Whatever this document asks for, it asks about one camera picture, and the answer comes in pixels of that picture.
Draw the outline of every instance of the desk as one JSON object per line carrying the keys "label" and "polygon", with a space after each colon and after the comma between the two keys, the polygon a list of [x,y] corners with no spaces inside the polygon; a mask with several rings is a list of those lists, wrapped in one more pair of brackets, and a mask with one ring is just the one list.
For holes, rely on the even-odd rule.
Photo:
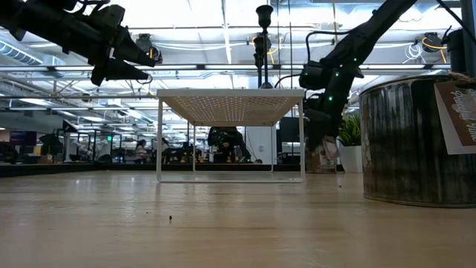
{"label": "desk", "polygon": [[[157,140],[162,140],[162,115],[166,103],[178,115],[193,125],[193,170],[195,168],[195,129],[208,127],[272,127],[296,104],[299,106],[300,151],[304,155],[304,122],[302,89],[159,89]],[[157,157],[157,180],[161,178],[161,157]],[[301,182],[305,163],[300,163]]]}

